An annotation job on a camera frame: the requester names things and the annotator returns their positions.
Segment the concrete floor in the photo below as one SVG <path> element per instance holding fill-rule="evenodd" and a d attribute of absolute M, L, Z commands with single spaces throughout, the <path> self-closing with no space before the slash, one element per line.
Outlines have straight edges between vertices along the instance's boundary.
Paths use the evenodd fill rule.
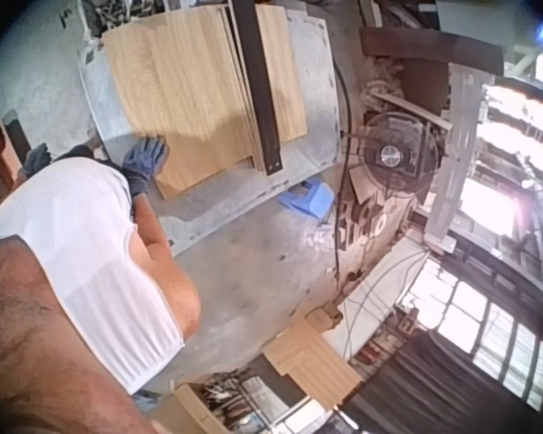
<path fill-rule="evenodd" d="M 63 28 L 59 12 L 67 8 L 71 14 Z M 310 14 L 327 20 L 356 125 L 363 72 L 356 2 L 312 7 Z M 46 142 L 55 156 L 84 141 L 92 125 L 76 66 L 76 53 L 86 45 L 82 35 L 74 0 L 42 0 L 31 5 L 0 43 L 0 117 L 15 109 L 31 146 Z M 345 126 L 346 114 L 340 116 Z M 338 174 L 333 168 L 324 177 L 337 188 Z M 394 228 L 404 207 L 389 211 Z M 393 232 L 379 237 L 366 255 L 359 245 L 342 254 L 342 275 L 380 256 Z M 179 255 L 202 299 L 202 322 L 187 347 L 147 388 L 165 393 L 171 380 L 239 367 L 294 318 L 332 299 L 332 242 L 331 227 L 319 228 L 316 220 L 270 200 Z"/>

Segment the dark curtain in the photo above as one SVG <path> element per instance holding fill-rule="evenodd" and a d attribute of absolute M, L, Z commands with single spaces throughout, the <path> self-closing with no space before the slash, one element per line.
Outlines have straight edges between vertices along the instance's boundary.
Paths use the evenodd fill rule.
<path fill-rule="evenodd" d="M 342 410 L 371 434 L 528 434 L 538 420 L 435 331 L 411 339 Z"/>

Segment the white tank top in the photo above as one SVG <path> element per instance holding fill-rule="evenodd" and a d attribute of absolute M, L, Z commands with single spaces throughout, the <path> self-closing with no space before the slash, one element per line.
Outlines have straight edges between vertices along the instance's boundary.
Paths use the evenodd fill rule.
<path fill-rule="evenodd" d="M 130 211 L 122 174 L 69 158 L 0 204 L 0 239 L 28 245 L 84 342 L 133 394 L 184 342 L 163 291 L 129 256 Z"/>

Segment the table saw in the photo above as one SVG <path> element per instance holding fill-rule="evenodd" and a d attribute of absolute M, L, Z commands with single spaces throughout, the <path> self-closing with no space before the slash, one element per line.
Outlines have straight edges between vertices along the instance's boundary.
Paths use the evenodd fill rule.
<path fill-rule="evenodd" d="M 241 161 L 173 199 L 155 186 L 149 199 L 177 255 L 278 193 L 332 166 L 338 157 L 338 97 L 324 20 L 287 10 L 291 48 L 300 79 L 308 133 L 281 148 L 283 169 L 266 176 Z M 79 52 L 82 87 L 100 137 L 115 162 L 135 144 L 113 81 L 108 54 L 98 40 Z"/>

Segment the blue work glove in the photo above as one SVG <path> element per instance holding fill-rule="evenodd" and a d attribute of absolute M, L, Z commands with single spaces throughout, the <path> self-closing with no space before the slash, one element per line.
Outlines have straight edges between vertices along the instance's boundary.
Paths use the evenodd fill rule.
<path fill-rule="evenodd" d="M 52 161 L 51 153 L 48 152 L 48 148 L 45 143 L 37 146 L 35 149 L 26 154 L 26 160 L 18 171 L 18 174 L 30 178 L 43 170 Z"/>
<path fill-rule="evenodd" d="M 167 158 L 163 137 L 142 137 L 125 155 L 123 174 L 129 182 L 131 197 L 148 193 L 148 182 Z"/>

